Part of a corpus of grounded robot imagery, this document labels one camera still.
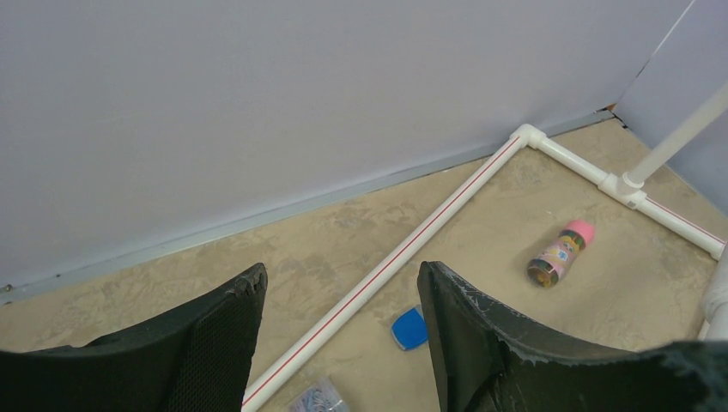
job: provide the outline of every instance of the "white pvc pipe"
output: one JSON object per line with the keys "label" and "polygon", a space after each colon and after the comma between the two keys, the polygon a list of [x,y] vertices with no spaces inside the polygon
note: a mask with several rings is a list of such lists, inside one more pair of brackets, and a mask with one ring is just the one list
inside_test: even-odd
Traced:
{"label": "white pvc pipe", "polygon": [[718,261],[701,306],[709,323],[705,339],[728,340],[728,255]]}
{"label": "white pvc pipe", "polygon": [[693,138],[714,121],[722,112],[728,110],[728,82],[718,90],[710,99],[706,100],[693,112],[677,129],[673,130],[656,148],[654,148],[640,163],[625,175],[631,185],[642,185],[678,150],[688,144]]}
{"label": "white pvc pipe", "polygon": [[473,173],[415,231],[341,299],[283,356],[246,389],[242,410],[260,408],[300,369],[397,271],[432,238],[463,205],[523,148],[525,138],[515,133]]}
{"label": "white pvc pipe", "polygon": [[651,198],[648,197],[644,202],[638,204],[637,210],[707,251],[714,259],[718,260],[723,253],[725,242],[721,238],[695,225]]}
{"label": "white pvc pipe", "polygon": [[706,320],[703,320],[703,325],[701,326],[701,330],[698,332],[698,337],[697,337],[697,339],[699,341],[705,340],[705,336],[707,335],[708,329],[710,329],[710,324]]}
{"label": "white pvc pipe", "polygon": [[[558,161],[562,165],[568,167],[572,171],[592,182],[594,185],[600,186],[609,177],[607,172],[592,165],[553,140],[549,140],[547,138],[532,138],[529,145],[541,150],[555,161]],[[614,191],[603,192],[619,202],[622,202],[623,200],[620,199],[618,197],[618,193]],[[725,246],[725,242],[721,238],[709,233],[707,230],[695,225],[691,221],[688,221],[649,197],[645,197],[643,201],[639,201],[635,204],[634,208],[653,218],[653,220],[657,223],[660,223],[684,237],[686,240],[689,240],[704,249],[710,253],[714,259],[718,260],[720,258],[720,255],[723,252],[723,247]]]}
{"label": "white pvc pipe", "polygon": [[728,304],[718,306],[707,328],[706,341],[728,341]]}
{"label": "white pvc pipe", "polygon": [[571,150],[564,148],[553,140],[546,138],[540,139],[539,142],[533,146],[555,161],[558,161],[562,165],[578,173],[584,179],[589,180],[594,185],[599,185],[607,179],[607,172],[592,165],[588,161],[585,161]]}

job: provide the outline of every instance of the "gray baseboard trim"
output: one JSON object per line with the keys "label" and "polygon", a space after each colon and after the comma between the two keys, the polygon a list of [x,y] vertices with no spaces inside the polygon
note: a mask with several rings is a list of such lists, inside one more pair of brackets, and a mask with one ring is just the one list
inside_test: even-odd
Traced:
{"label": "gray baseboard trim", "polygon": [[[613,118],[614,114],[608,110],[590,113],[582,118],[576,118],[568,122],[557,124],[551,127],[543,128],[547,136],[557,136],[568,131],[577,130],[591,124],[596,124]],[[183,251],[191,247],[201,245],[213,240],[224,238],[232,234],[244,232],[254,227],[263,226],[274,221],[280,221],[287,217],[298,215],[309,210],[317,209],[327,204],[341,202],[343,200],[357,197],[371,191],[384,189],[392,185],[398,185],[408,180],[417,179],[430,173],[436,173],[441,170],[462,165],[469,161],[481,159],[485,156],[492,155],[501,143],[488,144],[474,150],[462,154],[456,154],[444,159],[433,161],[417,167],[412,167],[401,172],[393,173],[383,178],[370,180],[365,183],[353,185],[338,191],[333,191],[322,196],[312,197],[298,203],[292,203],[279,209],[269,210],[258,215],[246,217],[238,221],[212,227],[202,232],[194,233],[183,238],[170,240],[160,245],[148,247],[140,251],[125,254],[113,259],[108,259],[96,264],[72,270],[58,276],[43,281],[30,283],[28,285],[12,288],[6,292],[0,292],[0,305],[13,301],[24,300],[38,294],[51,292],[55,289],[69,286],[78,282],[92,279],[96,276],[105,275],[116,270],[129,268],[131,266],[148,262],[149,260],[160,258],[176,251]]]}

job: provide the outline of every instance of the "pink cap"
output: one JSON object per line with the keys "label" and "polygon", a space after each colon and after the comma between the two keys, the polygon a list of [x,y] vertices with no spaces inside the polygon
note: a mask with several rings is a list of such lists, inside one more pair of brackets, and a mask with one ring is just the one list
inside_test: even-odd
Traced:
{"label": "pink cap", "polygon": [[572,230],[578,234],[581,235],[582,238],[584,238],[584,241],[586,242],[586,245],[589,245],[592,240],[594,240],[594,234],[597,232],[597,229],[594,228],[588,221],[570,221],[567,224],[566,227],[567,230]]}

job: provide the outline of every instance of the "blue lid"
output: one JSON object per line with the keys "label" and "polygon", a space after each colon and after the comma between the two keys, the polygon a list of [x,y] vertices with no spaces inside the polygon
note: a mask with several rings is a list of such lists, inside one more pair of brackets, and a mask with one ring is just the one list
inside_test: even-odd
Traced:
{"label": "blue lid", "polygon": [[391,335],[402,350],[414,349],[428,341],[428,329],[422,307],[415,306],[394,321]]}

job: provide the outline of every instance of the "white wall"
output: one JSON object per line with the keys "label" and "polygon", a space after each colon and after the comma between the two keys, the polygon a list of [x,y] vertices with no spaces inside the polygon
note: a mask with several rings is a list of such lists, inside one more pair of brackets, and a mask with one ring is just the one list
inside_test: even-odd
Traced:
{"label": "white wall", "polygon": [[604,107],[687,3],[3,2],[0,282]]}
{"label": "white wall", "polygon": [[[728,82],[728,3],[696,0],[615,112],[656,146]],[[728,214],[728,113],[709,125],[670,167]]]}

